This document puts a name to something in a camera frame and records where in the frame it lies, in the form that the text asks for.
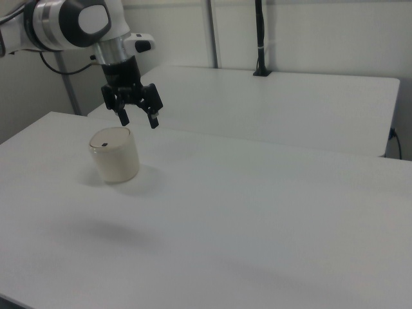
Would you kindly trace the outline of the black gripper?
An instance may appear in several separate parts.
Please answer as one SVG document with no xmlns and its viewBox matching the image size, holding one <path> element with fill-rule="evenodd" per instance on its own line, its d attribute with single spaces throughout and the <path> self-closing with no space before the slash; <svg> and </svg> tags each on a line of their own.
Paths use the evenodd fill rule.
<svg viewBox="0 0 412 309">
<path fill-rule="evenodd" d="M 147 114 L 151 128 L 157 128 L 159 111 L 164 105 L 154 84 L 142 85 L 136 57 L 116 64 L 103 64 L 102 70 L 107 81 L 101 87 L 106 108 L 118 116 L 122 126 L 129 124 L 125 104 L 136 104 Z"/>
</svg>

